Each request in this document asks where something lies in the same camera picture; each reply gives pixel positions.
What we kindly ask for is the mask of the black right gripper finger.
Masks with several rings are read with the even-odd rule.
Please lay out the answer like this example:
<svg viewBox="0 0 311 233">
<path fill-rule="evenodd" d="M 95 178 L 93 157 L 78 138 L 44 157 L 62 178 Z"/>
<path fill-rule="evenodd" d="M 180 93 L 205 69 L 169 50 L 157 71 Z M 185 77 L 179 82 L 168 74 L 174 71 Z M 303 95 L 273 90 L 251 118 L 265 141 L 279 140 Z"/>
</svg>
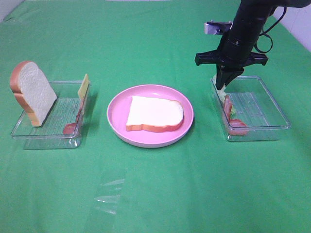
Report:
<svg viewBox="0 0 311 233">
<path fill-rule="evenodd" d="M 224 86 L 228 85 L 230 78 L 230 70 L 223 65 L 216 65 L 216 83 L 215 86 L 221 90 Z"/>
<path fill-rule="evenodd" d="M 232 69 L 228 72 L 228 76 L 225 81 L 225 85 L 229 85 L 236 77 L 242 75 L 244 68 Z"/>
</svg>

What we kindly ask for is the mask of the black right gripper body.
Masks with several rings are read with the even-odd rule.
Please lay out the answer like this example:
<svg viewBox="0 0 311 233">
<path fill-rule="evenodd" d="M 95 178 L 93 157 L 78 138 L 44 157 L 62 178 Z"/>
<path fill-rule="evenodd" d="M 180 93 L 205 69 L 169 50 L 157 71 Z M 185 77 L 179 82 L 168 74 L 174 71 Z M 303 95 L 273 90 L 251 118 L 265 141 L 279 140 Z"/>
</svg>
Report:
<svg viewBox="0 0 311 233">
<path fill-rule="evenodd" d="M 223 34 L 216 50 L 198 53 L 196 65 L 216 64 L 229 68 L 242 68 L 253 64 L 266 65 L 268 57 L 262 53 L 252 52 L 249 43 L 241 40 L 230 40 L 229 34 Z"/>
</svg>

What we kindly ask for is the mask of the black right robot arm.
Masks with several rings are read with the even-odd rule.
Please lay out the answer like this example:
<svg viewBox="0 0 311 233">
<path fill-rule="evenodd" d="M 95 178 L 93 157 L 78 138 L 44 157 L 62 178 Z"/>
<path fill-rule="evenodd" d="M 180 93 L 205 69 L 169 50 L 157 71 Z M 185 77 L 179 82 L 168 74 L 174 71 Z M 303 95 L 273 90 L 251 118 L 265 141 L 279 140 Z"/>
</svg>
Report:
<svg viewBox="0 0 311 233">
<path fill-rule="evenodd" d="M 244 67 L 253 64 L 265 65 L 268 57 L 263 52 L 252 52 L 267 18 L 277 7 L 303 8 L 309 0 L 243 0 L 233 22 L 205 24 L 208 34 L 220 34 L 222 38 L 216 50 L 198 53 L 195 63 L 216 65 L 216 88 L 222 89 L 241 75 Z"/>
</svg>

